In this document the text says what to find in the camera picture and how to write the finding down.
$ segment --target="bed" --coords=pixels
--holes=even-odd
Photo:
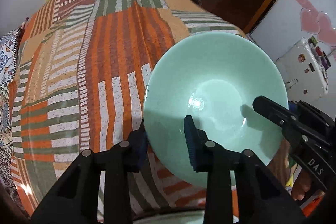
[[[209,30],[245,36],[190,0],[50,0],[31,17],[8,85],[11,171],[30,215],[82,150],[110,149],[139,127],[157,61],[183,38]],[[128,180],[134,218],[205,205],[206,190],[171,174],[150,147]]]

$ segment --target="patchwork bedspread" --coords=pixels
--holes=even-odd
[[[32,214],[81,150],[110,149],[138,129],[160,57],[197,32],[234,25],[190,0],[50,0],[26,25],[9,85],[12,175]],[[204,206],[206,190],[171,174],[149,148],[130,174],[134,216]],[[98,219],[103,219],[104,173]]]

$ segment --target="green plate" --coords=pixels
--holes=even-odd
[[[259,95],[288,108],[281,75],[258,46],[218,31],[187,37],[164,54],[147,85],[143,117],[149,142],[170,172],[202,187],[207,173],[190,165],[186,115],[209,140],[237,152],[249,148],[268,164],[282,135],[280,127],[254,112]],[[231,182],[235,185],[233,172]]]

